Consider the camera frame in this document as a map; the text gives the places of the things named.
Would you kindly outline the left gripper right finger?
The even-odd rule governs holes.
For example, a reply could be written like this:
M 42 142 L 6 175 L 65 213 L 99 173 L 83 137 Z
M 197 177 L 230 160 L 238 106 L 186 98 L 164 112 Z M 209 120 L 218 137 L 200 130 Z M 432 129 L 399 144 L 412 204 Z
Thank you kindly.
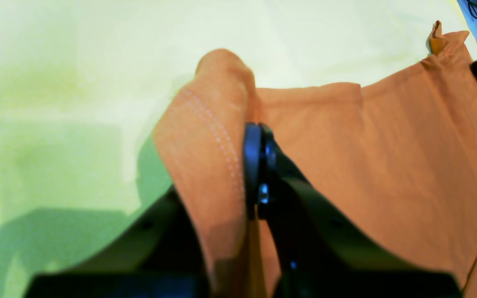
M 409 264 L 368 236 L 309 183 L 266 124 L 243 140 L 249 219 L 263 219 L 282 276 L 275 298 L 461 298 L 454 278 Z

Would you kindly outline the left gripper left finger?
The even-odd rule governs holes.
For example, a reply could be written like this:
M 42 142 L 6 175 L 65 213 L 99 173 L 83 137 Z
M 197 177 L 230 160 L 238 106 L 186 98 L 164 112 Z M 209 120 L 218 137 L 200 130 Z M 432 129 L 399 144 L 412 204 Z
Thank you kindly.
M 26 298 L 208 298 L 201 248 L 174 187 L 119 238 L 59 273 L 36 275 Z

